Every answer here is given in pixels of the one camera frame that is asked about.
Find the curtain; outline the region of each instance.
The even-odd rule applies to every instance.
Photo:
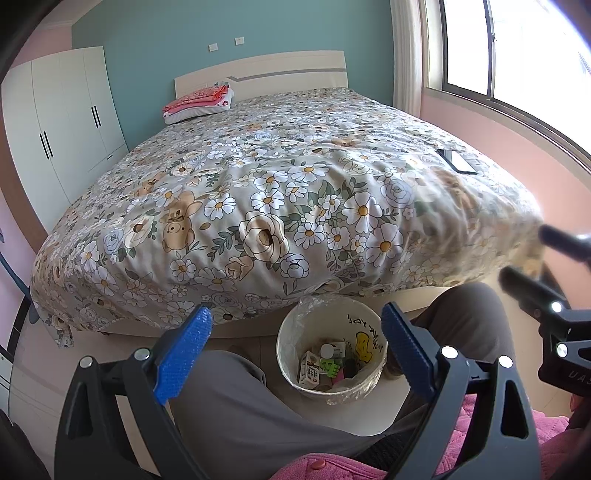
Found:
[[[420,0],[390,0],[394,33],[394,107],[421,113],[423,45]]]

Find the window frame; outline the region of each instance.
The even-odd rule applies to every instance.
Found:
[[[533,129],[535,132],[546,138],[554,145],[571,156],[577,164],[579,164],[591,175],[591,152],[587,152],[574,140],[564,135],[559,130],[540,120],[536,116],[517,108],[516,106],[505,103],[494,97],[495,95],[495,75],[496,75],[496,49],[495,49],[495,26],[492,18],[491,3],[489,0],[482,0],[484,4],[486,17],[486,30],[488,36],[488,88],[487,94],[484,95],[479,92],[474,92],[458,85],[454,85],[447,81],[448,73],[448,42],[447,42],[447,17],[445,10],[445,0],[439,0],[440,17],[441,17],[441,36],[442,36],[442,50],[443,50],[443,65],[441,73],[441,89],[444,92],[452,95],[465,98],[475,103],[479,103],[488,108],[491,108],[499,113],[502,113],[513,120]]]

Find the window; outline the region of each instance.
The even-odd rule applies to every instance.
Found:
[[[549,0],[441,0],[443,89],[591,153],[591,51]]]

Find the teal wall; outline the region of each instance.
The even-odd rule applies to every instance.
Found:
[[[72,48],[95,46],[129,148],[163,128],[175,77],[268,53],[343,50],[349,86],[392,105],[389,0],[103,0],[72,27]]]

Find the wardrobe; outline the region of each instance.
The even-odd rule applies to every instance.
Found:
[[[103,47],[12,68],[2,82],[2,112],[21,183],[48,232],[128,153]]]

